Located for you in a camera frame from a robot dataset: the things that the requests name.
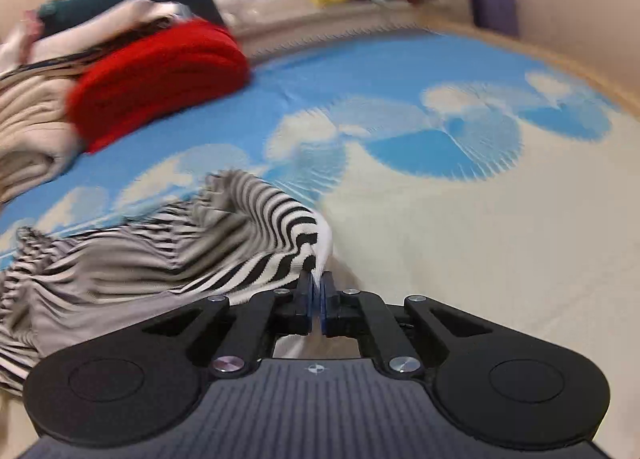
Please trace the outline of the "blue patterned bed sheet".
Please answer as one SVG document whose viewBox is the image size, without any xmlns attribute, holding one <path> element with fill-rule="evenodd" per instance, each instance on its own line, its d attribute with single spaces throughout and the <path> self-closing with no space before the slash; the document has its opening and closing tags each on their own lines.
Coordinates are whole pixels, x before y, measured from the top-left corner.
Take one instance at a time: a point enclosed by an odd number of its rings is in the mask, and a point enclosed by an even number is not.
<svg viewBox="0 0 640 459">
<path fill-rule="evenodd" d="M 610 381 L 599 443 L 639 452 L 639 121 L 538 60 L 461 36 L 306 50 L 250 86 L 84 156 L 1 216 L 1 383 L 90 329 L 106 281 L 28 278 L 25 253 L 240 168 L 314 208 L 357 285 L 421 293 L 575 349 Z"/>
</svg>

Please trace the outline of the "white folded clothes stack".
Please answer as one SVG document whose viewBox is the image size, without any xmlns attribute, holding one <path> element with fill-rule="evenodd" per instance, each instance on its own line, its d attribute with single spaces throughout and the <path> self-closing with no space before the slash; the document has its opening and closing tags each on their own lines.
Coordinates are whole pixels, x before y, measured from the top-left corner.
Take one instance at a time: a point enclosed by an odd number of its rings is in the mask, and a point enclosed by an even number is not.
<svg viewBox="0 0 640 459">
<path fill-rule="evenodd" d="M 40 38 L 30 48 L 25 64 L 37 63 L 83 52 L 111 41 L 120 34 L 146 26 L 155 19 L 177 18 L 178 3 L 153 3 L 152 0 L 124 0 L 79 26 Z M 26 22 L 14 26 L 1 45 L 1 75 L 21 67 L 21 44 L 26 40 Z"/>
</svg>

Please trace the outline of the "purple box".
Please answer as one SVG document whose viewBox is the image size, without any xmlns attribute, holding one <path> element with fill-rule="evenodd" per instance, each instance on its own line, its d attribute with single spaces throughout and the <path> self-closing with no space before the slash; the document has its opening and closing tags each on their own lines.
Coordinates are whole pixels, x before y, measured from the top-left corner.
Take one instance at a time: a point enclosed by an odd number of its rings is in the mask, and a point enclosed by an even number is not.
<svg viewBox="0 0 640 459">
<path fill-rule="evenodd" d="M 469 0 L 474 26 L 510 37 L 520 36 L 516 0 Z"/>
</svg>

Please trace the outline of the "red folded blanket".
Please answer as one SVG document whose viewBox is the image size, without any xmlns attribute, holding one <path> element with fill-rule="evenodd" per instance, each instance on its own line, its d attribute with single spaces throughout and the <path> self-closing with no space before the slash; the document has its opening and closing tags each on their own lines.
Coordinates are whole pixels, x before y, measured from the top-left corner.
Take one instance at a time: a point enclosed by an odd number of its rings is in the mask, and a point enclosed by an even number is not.
<svg viewBox="0 0 640 459">
<path fill-rule="evenodd" d="M 183 109 L 226 97 L 250 81 L 232 34 L 183 21 L 96 62 L 66 100 L 66 115 L 88 153 Z"/>
</svg>

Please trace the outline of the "cream folded blanket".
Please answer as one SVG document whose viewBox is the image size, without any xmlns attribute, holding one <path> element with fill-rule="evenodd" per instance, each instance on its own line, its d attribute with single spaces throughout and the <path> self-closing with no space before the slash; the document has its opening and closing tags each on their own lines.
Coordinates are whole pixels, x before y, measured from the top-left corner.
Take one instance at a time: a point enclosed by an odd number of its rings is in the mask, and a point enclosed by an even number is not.
<svg viewBox="0 0 640 459">
<path fill-rule="evenodd" d="M 1 89 L 1 202 L 62 174 L 81 153 L 67 119 L 73 78 L 31 76 Z"/>
</svg>

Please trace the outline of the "black white striped hoodie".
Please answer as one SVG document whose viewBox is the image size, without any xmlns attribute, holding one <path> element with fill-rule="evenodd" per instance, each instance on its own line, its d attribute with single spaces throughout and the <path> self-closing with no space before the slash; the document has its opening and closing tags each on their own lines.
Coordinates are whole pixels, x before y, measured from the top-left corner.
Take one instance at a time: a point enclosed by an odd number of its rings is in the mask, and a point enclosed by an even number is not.
<svg viewBox="0 0 640 459">
<path fill-rule="evenodd" d="M 60 349 L 224 295 L 244 303 L 318 274 L 331 246 L 319 214 L 242 171 L 207 177 L 189 199 L 68 237 L 32 227 L 1 271 L 1 386 L 20 395 Z"/>
</svg>

